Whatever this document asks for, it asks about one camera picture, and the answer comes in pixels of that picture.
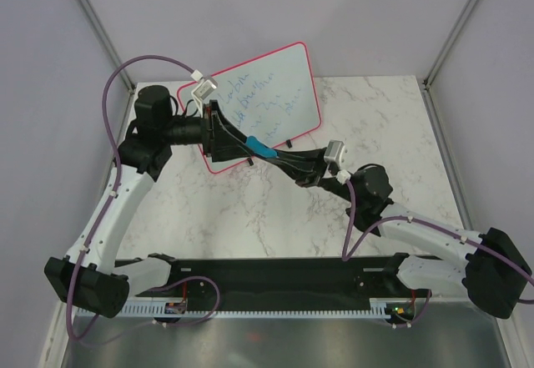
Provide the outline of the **blue whiteboard eraser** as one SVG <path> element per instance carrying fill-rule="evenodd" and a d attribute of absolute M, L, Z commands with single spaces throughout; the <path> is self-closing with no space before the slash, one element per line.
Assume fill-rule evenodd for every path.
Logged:
<path fill-rule="evenodd" d="M 255 136 L 249 136 L 245 141 L 245 146 L 257 157 L 263 159 L 275 159 L 278 157 L 276 149 L 262 144 Z"/>

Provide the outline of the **pink-framed whiteboard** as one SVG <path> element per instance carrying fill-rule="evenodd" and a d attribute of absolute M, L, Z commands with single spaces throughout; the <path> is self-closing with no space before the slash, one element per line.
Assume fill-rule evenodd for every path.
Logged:
<path fill-rule="evenodd" d="M 321 126 L 308 49 L 296 42 L 212 75 L 209 95 L 241 133 L 277 148 Z"/>

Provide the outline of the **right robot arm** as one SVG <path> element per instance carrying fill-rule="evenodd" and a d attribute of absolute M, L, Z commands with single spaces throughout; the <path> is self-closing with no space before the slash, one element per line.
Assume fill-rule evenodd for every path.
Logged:
<path fill-rule="evenodd" d="M 381 276 L 383 290 L 401 296 L 409 289 L 466 296 L 496 318 L 507 319 L 533 282 L 532 270 L 510 236 L 495 228 L 485 233 L 458 229 L 417 214 L 390 197 L 385 167 L 365 164 L 355 172 L 343 166 L 345 146 L 288 152 L 267 149 L 264 161 L 280 168 L 303 188 L 319 187 L 350 202 L 350 229 L 409 244 L 431 255 L 397 254 Z"/>

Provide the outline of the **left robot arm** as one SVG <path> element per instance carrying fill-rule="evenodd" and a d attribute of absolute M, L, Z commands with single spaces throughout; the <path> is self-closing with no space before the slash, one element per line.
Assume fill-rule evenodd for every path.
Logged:
<path fill-rule="evenodd" d="M 197 145 L 218 161 L 243 157 L 277 159 L 276 150 L 244 136 L 211 102 L 204 116 L 179 111 L 178 102 L 161 85 L 141 88 L 135 118 L 121 143 L 113 142 L 114 167 L 87 226 L 66 255 L 50 258 L 44 274 L 67 306 L 113 318 L 129 297 L 158 290 L 173 296 L 183 285 L 165 255 L 150 255 L 118 266 L 123 237 L 141 202 L 172 156 L 174 145 Z"/>

